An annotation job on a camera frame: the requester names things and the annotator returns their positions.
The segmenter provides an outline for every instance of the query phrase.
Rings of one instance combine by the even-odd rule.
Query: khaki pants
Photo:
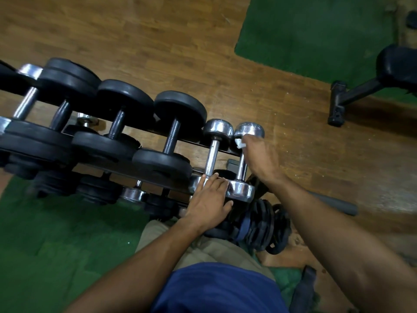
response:
[[[136,252],[150,244],[159,235],[166,232],[172,223],[170,221],[150,221],[143,230]],[[187,248],[184,255],[174,270],[184,268],[196,263],[213,262],[224,263],[239,268],[256,271],[275,281],[273,274],[267,267],[258,264],[255,259],[248,255],[242,248],[218,238],[198,237]]]

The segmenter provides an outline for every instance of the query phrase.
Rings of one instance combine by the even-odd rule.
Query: green carpet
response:
[[[29,185],[13,177],[0,199],[0,311],[60,312],[134,253],[149,217],[122,201],[96,206],[77,195],[36,199]],[[301,271],[271,271],[289,305]]]
[[[251,0],[235,53],[277,69],[352,88],[375,77],[375,60],[395,43],[382,0]],[[382,98],[417,103],[404,90]]]

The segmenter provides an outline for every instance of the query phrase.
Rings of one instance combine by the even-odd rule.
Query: person's right hand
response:
[[[278,149],[263,138],[249,134],[244,135],[242,141],[246,144],[246,147],[242,148],[245,162],[264,184],[271,186],[285,177],[279,168]]]

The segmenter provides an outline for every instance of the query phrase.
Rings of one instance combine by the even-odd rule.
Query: person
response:
[[[397,254],[289,179],[272,145],[250,135],[243,142],[252,173],[279,198],[311,252],[361,312],[417,312],[417,275]],[[65,312],[288,312],[267,268],[231,242],[201,236],[231,210],[231,201],[224,205],[227,187],[214,175],[200,182],[184,217],[142,242],[148,227],[165,226],[151,221],[139,251]]]

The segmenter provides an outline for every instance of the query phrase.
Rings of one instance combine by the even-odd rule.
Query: white tissue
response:
[[[242,142],[240,138],[235,138],[235,143],[237,145],[237,148],[241,149],[243,147],[246,147],[246,144]]]

